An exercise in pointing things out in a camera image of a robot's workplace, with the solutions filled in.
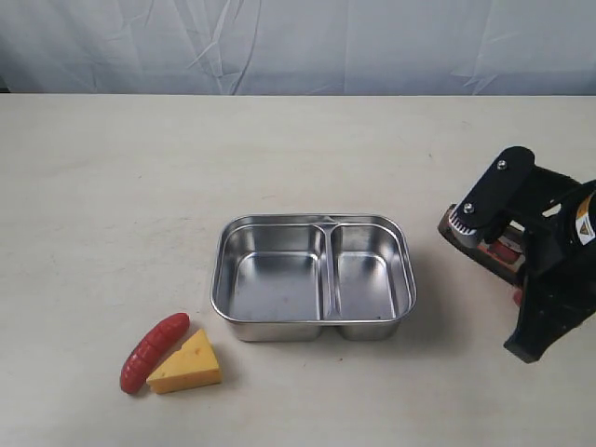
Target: stainless steel tray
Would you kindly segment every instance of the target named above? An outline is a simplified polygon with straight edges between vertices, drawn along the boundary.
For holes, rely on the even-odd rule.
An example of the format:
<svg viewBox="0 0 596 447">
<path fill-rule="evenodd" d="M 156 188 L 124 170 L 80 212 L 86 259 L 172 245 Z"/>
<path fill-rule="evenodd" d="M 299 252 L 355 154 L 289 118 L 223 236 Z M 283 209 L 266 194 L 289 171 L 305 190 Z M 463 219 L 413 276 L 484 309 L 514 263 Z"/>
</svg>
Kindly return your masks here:
<svg viewBox="0 0 596 447">
<path fill-rule="evenodd" d="M 325 326 L 379 340 L 415 301 L 405 238 L 384 217 L 253 215 L 222 232 L 211 302 L 240 340 L 313 340 Z"/>
</svg>

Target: table surface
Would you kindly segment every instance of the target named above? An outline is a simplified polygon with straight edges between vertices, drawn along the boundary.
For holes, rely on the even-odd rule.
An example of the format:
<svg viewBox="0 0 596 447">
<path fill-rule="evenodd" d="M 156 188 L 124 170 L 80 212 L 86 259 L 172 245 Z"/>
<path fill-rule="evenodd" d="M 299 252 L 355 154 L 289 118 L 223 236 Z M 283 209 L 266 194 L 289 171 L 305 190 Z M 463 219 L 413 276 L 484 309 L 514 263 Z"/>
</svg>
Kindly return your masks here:
<svg viewBox="0 0 596 447">
<path fill-rule="evenodd" d="M 596 98 L 0 95 L 0 443 L 592 445 L 596 323 L 526 365 L 512 289 L 436 230 L 505 147 L 591 180 Z M 403 229 L 397 334 L 246 344 L 210 307 L 219 233 L 250 213 L 371 212 Z M 205 328 L 223 383 L 138 398 L 158 320 Z"/>
</svg>

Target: red sausage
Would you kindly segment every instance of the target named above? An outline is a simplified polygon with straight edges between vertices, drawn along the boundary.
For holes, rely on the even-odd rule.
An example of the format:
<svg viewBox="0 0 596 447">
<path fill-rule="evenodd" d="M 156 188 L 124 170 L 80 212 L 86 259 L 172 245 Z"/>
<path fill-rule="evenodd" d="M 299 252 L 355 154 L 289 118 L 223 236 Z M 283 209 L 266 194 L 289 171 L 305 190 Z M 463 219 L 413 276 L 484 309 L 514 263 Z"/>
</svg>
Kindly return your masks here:
<svg viewBox="0 0 596 447">
<path fill-rule="evenodd" d="M 120 388 L 129 394 L 137 393 L 159 359 L 176 345 L 190 327 L 190 318 L 184 312 L 159 321 L 129 355 L 120 373 Z"/>
</svg>

